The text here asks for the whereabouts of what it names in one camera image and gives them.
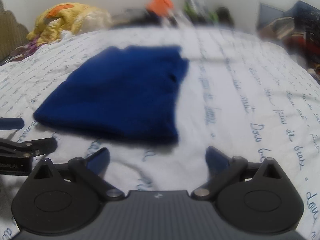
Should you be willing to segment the grey framed board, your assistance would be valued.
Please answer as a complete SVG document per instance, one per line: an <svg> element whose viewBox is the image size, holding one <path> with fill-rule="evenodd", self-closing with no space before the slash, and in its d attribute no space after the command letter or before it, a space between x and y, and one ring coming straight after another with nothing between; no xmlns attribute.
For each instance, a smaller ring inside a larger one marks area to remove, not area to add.
<svg viewBox="0 0 320 240"><path fill-rule="evenodd" d="M258 17L256 29L259 31L263 27L270 24L277 18L282 17L284 14L284 10L278 9L271 5L267 5L265 3L259 3Z"/></svg>

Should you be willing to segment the purple floral cloth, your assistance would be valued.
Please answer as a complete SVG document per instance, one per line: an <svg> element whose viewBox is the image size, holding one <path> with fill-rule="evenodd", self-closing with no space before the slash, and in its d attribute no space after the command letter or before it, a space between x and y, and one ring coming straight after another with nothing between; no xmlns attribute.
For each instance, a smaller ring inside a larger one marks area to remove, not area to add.
<svg viewBox="0 0 320 240"><path fill-rule="evenodd" d="M22 61L23 59L33 55L37 51L37 39L28 42L24 46L17 47L11 52L10 57L13 61Z"/></svg>

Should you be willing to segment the dark plush toy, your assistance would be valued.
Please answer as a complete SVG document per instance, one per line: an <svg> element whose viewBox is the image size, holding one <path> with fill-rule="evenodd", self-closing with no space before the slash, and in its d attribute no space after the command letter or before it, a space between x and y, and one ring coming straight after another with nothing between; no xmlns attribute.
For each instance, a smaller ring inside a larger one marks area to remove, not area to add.
<svg viewBox="0 0 320 240"><path fill-rule="evenodd" d="M234 27L233 18L229 12L229 9L226 7L219 7L216 10L217 16L219 18L219 23L230 28Z"/></svg>

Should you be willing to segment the white patterned bag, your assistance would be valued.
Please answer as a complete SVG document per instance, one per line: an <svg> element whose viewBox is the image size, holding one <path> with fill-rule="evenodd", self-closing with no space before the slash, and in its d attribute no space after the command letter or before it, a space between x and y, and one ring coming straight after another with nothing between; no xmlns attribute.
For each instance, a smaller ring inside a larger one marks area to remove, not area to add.
<svg viewBox="0 0 320 240"><path fill-rule="evenodd" d="M207 9L204 0L185 0L184 12L193 24L207 22Z"/></svg>

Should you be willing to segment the black clothes pile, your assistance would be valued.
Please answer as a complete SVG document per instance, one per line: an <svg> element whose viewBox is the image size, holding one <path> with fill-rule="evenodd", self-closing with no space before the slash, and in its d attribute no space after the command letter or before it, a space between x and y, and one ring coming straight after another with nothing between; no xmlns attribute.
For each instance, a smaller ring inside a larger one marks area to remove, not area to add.
<svg viewBox="0 0 320 240"><path fill-rule="evenodd" d="M126 9L124 12L112 15L113 28L159 27L161 18L146 9Z"/></svg>

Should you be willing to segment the blue knitted garment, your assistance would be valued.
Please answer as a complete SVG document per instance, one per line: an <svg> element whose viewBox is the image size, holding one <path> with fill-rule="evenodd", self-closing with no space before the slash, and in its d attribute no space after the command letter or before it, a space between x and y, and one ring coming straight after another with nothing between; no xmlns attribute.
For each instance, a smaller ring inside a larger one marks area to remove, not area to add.
<svg viewBox="0 0 320 240"><path fill-rule="evenodd" d="M177 46L107 48L72 72L34 119L91 137L174 144L176 102L188 67Z"/></svg>

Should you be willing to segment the orange plastic bag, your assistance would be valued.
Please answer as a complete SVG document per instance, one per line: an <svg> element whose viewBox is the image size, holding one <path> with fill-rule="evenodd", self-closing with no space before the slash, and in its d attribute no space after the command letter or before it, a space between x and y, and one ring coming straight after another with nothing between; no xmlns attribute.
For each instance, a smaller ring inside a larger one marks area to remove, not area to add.
<svg viewBox="0 0 320 240"><path fill-rule="evenodd" d="M167 17L174 8L171 0L151 0L146 5L146 10L156 14L159 17Z"/></svg>

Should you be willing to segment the yellow orange comforter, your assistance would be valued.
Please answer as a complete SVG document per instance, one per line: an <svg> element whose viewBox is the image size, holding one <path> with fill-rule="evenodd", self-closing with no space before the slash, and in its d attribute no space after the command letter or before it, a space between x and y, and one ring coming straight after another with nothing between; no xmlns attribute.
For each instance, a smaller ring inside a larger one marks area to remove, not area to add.
<svg viewBox="0 0 320 240"><path fill-rule="evenodd" d="M36 45L40 46L61 39L63 31L78 35L112 25L112 16L106 10L81 3L61 3L37 16L27 39L36 40Z"/></svg>

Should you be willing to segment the clothes heap at right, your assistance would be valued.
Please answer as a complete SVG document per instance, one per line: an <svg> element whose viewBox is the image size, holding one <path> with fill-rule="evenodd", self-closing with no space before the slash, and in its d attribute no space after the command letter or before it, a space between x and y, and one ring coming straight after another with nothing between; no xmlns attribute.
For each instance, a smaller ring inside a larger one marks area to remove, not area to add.
<svg viewBox="0 0 320 240"><path fill-rule="evenodd" d="M282 17L257 31L265 41L276 43L311 74L319 76L319 9L296 2Z"/></svg>

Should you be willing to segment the beige quilted headboard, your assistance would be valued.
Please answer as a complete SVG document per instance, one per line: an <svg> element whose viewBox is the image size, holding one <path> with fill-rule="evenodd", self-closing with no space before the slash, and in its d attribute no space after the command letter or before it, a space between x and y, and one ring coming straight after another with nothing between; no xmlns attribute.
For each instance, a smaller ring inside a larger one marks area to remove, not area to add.
<svg viewBox="0 0 320 240"><path fill-rule="evenodd" d="M1 62L7 59L10 54L19 46L28 43L28 29L17 22L16 17L10 10L5 10L1 1L0 14L0 50Z"/></svg>

